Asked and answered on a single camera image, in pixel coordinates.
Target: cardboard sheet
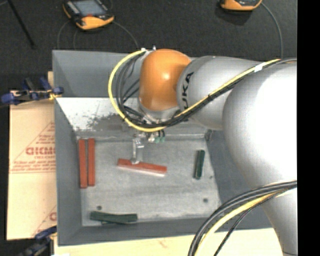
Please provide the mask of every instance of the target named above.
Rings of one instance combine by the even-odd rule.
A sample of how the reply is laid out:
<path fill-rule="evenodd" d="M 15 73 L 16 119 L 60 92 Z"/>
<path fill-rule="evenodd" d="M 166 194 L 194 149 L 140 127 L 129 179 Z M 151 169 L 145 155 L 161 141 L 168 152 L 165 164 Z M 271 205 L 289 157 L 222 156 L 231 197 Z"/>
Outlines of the cardboard sheet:
<path fill-rule="evenodd" d="M 201 256 L 212 256 L 227 233 L 217 232 L 207 243 Z M 103 242 L 76 246 L 58 246 L 55 256 L 185 256 L 193 235 L 144 239 L 121 242 Z M 280 244 L 273 228 L 235 230 L 221 249 L 219 256 L 282 256 Z"/>
<path fill-rule="evenodd" d="M 10 107 L 7 239 L 57 223 L 54 101 Z"/>

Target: orange device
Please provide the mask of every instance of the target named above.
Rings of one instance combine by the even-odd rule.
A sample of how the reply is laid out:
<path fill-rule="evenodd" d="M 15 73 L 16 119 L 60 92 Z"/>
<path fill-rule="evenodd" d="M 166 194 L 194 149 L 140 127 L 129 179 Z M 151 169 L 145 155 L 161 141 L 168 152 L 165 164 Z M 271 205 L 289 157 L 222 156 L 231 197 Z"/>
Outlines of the orange device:
<path fill-rule="evenodd" d="M 68 18 L 84 31 L 103 27 L 115 18 L 100 0 L 66 0 L 62 8 Z"/>
<path fill-rule="evenodd" d="M 230 11 L 252 11 L 262 0 L 220 0 L 220 6 Z"/>

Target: clamp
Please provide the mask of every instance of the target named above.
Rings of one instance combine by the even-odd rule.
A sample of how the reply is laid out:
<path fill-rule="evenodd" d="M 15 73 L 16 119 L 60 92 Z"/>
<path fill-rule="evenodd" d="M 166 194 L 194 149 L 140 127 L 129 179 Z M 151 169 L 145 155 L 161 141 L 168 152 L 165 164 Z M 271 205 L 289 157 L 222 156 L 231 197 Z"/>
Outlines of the clamp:
<path fill-rule="evenodd" d="M 22 82 L 22 90 L 9 92 L 1 96 L 1 102 L 8 105 L 18 105 L 25 102 L 54 99 L 64 93 L 63 87 L 52 88 L 44 76 L 41 76 L 41 89 L 37 89 L 29 77 Z"/>

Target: red plastic stick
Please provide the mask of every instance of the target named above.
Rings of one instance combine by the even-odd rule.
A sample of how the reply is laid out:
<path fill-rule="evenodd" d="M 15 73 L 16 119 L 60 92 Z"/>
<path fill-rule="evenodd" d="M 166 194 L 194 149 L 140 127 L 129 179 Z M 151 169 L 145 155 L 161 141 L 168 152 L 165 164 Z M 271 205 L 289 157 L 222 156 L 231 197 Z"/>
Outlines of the red plastic stick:
<path fill-rule="evenodd" d="M 88 186 L 96 184 L 95 139 L 88 139 Z"/>
<path fill-rule="evenodd" d="M 87 173 L 87 154 L 86 154 L 86 141 L 84 139 L 78 140 L 79 148 L 79 171 L 80 171 L 80 188 L 85 189 L 88 187 L 88 173 Z"/>

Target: dark green object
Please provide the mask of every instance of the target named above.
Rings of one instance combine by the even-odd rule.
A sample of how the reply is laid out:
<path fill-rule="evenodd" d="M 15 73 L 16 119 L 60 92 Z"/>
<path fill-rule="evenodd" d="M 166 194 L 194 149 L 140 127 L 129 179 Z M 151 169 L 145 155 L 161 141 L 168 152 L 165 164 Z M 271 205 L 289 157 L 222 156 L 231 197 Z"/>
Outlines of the dark green object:
<path fill-rule="evenodd" d="M 102 224 L 107 223 L 118 223 L 118 224 L 129 224 L 138 220 L 136 213 L 129 214 L 112 214 L 101 211 L 92 211 L 90 213 L 90 219 L 94 221 L 101 221 Z"/>
<path fill-rule="evenodd" d="M 204 162 L 205 162 L 205 154 L 206 152 L 203 149 L 197 151 L 195 170 L 194 170 L 194 176 L 193 176 L 197 180 L 200 180 L 202 176 Z"/>

